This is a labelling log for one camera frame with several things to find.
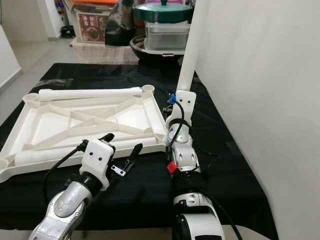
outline table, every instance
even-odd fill
[[[151,68],[145,65],[99,65],[56,63],[31,90],[119,89],[151,84],[162,109],[168,93],[174,93],[179,66]],[[194,77],[191,91],[197,94],[192,115],[194,142],[203,150],[220,155],[208,169],[207,191],[228,211],[236,225],[247,227],[271,240],[278,235],[264,191],[221,119],[206,88]],[[23,103],[0,126],[3,147]],[[204,168],[212,158],[196,151]],[[53,197],[64,189],[68,177],[79,165],[57,169],[48,184]],[[46,171],[16,175],[0,184],[0,229],[32,230],[44,217],[47,206],[42,193]],[[223,225],[229,224],[215,208]],[[170,227],[172,186],[163,152],[143,154],[136,167],[123,179],[115,179],[88,207],[79,230],[115,230]]]

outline red label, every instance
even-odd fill
[[[77,13],[82,42],[104,43],[108,15],[98,13]]]
[[[178,167],[177,165],[172,161],[168,164],[168,166],[166,166],[166,168],[168,169],[169,173],[172,174]]]

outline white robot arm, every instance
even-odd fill
[[[202,189],[205,182],[200,173],[193,140],[189,135],[191,115],[196,94],[178,90],[168,101],[172,113],[166,119],[168,133],[167,168],[172,175],[176,219],[172,228],[173,240],[225,240],[218,215]]]
[[[96,140],[84,140],[80,177],[72,181],[65,191],[49,202],[42,222],[33,230],[29,240],[70,240],[74,229],[82,221],[85,208],[99,191],[105,191],[114,173],[124,177],[135,164],[142,144],[134,147],[124,168],[113,165],[115,147],[109,143],[112,133]]]

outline black bag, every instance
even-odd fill
[[[134,0],[118,0],[105,28],[105,45],[127,46],[135,36]]]
[[[65,39],[73,39],[76,37],[74,26],[63,26],[60,30],[61,37]]]

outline red component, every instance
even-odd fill
[[[175,162],[172,161],[168,164],[168,166],[166,166],[166,168],[168,169],[169,173],[172,174],[178,167]]]

